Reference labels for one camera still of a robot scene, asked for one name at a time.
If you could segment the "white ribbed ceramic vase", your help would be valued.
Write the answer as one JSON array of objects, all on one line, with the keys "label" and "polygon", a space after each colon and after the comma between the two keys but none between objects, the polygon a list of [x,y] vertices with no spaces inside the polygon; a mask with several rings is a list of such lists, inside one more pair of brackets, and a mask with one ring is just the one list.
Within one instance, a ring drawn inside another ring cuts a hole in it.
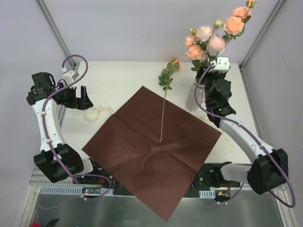
[{"label": "white ribbed ceramic vase", "polygon": [[185,103],[185,107],[188,111],[195,112],[196,110],[199,109],[196,99],[199,102],[200,105],[205,100],[205,87],[204,85],[199,85],[197,91],[195,92],[195,88],[197,86],[196,80],[193,82],[193,84],[190,87],[187,100]]}]

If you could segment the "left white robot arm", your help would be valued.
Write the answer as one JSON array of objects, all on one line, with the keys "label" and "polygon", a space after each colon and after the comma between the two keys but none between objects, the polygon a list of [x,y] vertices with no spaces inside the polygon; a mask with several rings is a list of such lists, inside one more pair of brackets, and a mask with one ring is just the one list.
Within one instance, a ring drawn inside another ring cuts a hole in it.
[{"label": "left white robot arm", "polygon": [[93,107],[86,87],[81,87],[81,96],[77,97],[75,87],[57,92],[57,89],[64,87],[64,83],[55,82],[50,73],[39,72],[33,74],[32,79],[34,84],[27,95],[27,102],[37,116],[41,141],[40,153],[34,156],[35,165],[52,183],[82,174],[88,183],[97,183],[100,172],[93,168],[90,159],[82,159],[65,142],[57,114],[60,105],[78,110]]}]

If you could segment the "right aluminium frame post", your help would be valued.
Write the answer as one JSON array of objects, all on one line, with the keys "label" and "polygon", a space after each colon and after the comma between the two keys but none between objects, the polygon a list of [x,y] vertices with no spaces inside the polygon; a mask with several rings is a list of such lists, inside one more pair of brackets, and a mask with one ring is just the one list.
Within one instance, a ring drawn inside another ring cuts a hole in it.
[{"label": "right aluminium frame post", "polygon": [[256,36],[255,40],[253,41],[251,47],[249,48],[249,51],[244,57],[243,62],[239,66],[240,72],[244,70],[246,65],[248,64],[250,58],[252,57],[253,53],[255,52],[256,48],[258,47],[259,43],[261,42],[262,38],[270,28],[271,24],[277,17],[279,11],[284,6],[284,4],[287,2],[287,0],[278,0],[276,4],[274,5],[273,9],[271,10],[269,16],[267,17],[265,23],[263,24],[262,28],[260,29],[258,35]]}]

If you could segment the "pink rose stem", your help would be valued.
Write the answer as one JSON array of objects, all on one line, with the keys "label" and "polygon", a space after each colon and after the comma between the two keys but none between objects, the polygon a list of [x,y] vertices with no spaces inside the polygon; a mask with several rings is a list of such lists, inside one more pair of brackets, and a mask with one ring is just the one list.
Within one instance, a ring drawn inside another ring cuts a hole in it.
[{"label": "pink rose stem", "polygon": [[187,57],[192,61],[192,71],[199,71],[200,67],[208,66],[217,59],[218,54],[225,49],[225,40],[217,35],[217,29],[223,27],[223,20],[217,19],[213,26],[191,28],[190,36],[186,37]]},{"label": "pink rose stem", "polygon": [[216,30],[215,33],[224,38],[225,48],[232,40],[236,40],[237,37],[244,34],[245,25],[251,18],[251,9],[255,4],[254,0],[246,1],[245,6],[234,9],[231,16],[226,21],[223,21],[223,27]]},{"label": "pink rose stem", "polygon": [[173,81],[172,75],[176,72],[181,70],[180,61],[177,57],[173,57],[164,67],[160,76],[159,76],[159,85],[162,87],[164,91],[163,97],[163,107],[162,107],[162,115],[161,115],[161,128],[160,128],[160,142],[162,142],[163,138],[163,126],[164,126],[164,114],[165,114],[165,103],[166,103],[166,96],[169,90],[172,90],[170,86],[171,82]]}]

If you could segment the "cream printed ribbon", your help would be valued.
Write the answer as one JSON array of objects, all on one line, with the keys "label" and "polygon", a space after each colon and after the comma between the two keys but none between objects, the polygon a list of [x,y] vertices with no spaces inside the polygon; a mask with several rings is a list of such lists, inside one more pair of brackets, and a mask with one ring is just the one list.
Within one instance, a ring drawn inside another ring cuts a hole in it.
[{"label": "cream printed ribbon", "polygon": [[[87,110],[84,114],[84,119],[87,122],[94,124],[100,118],[102,113],[109,113],[110,115],[113,115],[115,112],[113,111],[113,109],[110,106],[104,107],[103,105],[101,105],[99,107],[93,107],[93,108],[90,108],[89,110]],[[231,153],[232,145],[233,145],[231,137],[228,136],[226,132],[222,131],[222,134],[223,134],[224,141],[225,141],[225,147]]]}]

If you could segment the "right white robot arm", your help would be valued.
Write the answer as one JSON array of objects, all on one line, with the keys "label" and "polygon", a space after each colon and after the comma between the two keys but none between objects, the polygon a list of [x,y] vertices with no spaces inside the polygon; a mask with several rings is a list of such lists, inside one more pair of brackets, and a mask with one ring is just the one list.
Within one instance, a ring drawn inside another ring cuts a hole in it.
[{"label": "right white robot arm", "polygon": [[224,162],[217,165],[213,174],[214,183],[220,187],[229,181],[245,183],[257,194],[290,184],[287,153],[268,145],[243,125],[229,104],[231,82],[225,76],[225,72],[214,71],[212,66],[199,69],[196,81],[205,85],[205,107],[202,110],[217,128],[236,142],[250,164]]}]

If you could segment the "red object at bottom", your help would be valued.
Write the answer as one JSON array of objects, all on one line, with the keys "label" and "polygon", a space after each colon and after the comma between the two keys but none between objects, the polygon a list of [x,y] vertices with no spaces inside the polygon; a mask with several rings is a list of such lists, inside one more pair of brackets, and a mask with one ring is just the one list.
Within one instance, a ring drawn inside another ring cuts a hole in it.
[{"label": "red object at bottom", "polygon": [[38,223],[36,223],[36,222],[34,222],[30,227],[41,227],[41,225],[38,224]]}]

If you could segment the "left aluminium frame post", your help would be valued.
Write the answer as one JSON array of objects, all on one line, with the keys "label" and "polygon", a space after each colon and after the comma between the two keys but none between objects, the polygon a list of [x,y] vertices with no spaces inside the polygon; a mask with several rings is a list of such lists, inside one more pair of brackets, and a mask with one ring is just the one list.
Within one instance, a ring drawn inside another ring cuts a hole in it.
[{"label": "left aluminium frame post", "polygon": [[35,0],[38,8],[40,9],[42,15],[45,18],[45,21],[47,22],[55,40],[57,41],[62,53],[64,54],[65,58],[69,57],[71,55],[58,27],[57,24],[50,12],[50,10],[48,9],[46,2],[44,0]]}]

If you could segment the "dark red wrapping paper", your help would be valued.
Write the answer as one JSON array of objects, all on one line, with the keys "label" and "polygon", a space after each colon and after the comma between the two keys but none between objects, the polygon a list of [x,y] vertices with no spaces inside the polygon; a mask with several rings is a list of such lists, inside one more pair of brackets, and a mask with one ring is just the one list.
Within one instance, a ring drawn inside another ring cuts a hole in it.
[{"label": "dark red wrapping paper", "polygon": [[220,136],[212,126],[141,87],[83,151],[168,221]]}]

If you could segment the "aluminium frame post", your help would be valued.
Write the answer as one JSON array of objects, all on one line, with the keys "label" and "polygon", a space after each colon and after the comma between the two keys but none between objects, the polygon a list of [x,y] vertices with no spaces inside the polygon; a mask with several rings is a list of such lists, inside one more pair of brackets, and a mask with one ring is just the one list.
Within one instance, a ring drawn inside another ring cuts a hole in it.
[{"label": "aluminium frame post", "polygon": [[45,18],[45,21],[47,22],[55,40],[57,41],[62,53],[64,54],[65,58],[69,57],[71,55],[58,27],[57,24],[50,12],[50,10],[48,9],[46,2],[44,0],[35,0],[38,8],[40,9],[42,15]]},{"label": "aluminium frame post", "polygon": [[255,52],[256,48],[258,47],[259,43],[261,42],[262,38],[270,28],[271,24],[277,17],[279,11],[284,6],[284,4],[287,2],[287,0],[278,0],[276,4],[274,5],[273,9],[271,10],[269,16],[267,17],[265,23],[263,24],[262,28],[260,29],[258,35],[256,36],[255,40],[253,41],[251,47],[249,48],[249,51],[244,57],[243,62],[239,66],[240,72],[244,70],[246,65],[248,64],[250,58],[252,57],[253,53]]}]

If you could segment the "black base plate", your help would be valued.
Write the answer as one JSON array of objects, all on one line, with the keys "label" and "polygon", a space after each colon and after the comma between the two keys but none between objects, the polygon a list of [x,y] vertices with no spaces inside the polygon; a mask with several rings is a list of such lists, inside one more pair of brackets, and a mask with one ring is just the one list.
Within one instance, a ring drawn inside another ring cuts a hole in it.
[{"label": "black base plate", "polygon": [[[99,193],[102,188],[109,186],[113,190],[114,195],[132,196],[132,193],[122,186],[113,176],[101,168],[96,162],[92,162],[93,171],[91,176],[80,176],[77,180],[80,184],[85,184],[87,187],[95,187],[95,193]],[[185,198],[197,198],[202,191],[215,191],[215,199],[226,201],[231,198],[231,189],[239,188],[241,183],[236,181],[226,181],[219,179],[215,175],[214,169],[218,163],[206,163],[200,168],[197,175],[194,177],[189,189],[184,194]]]}]

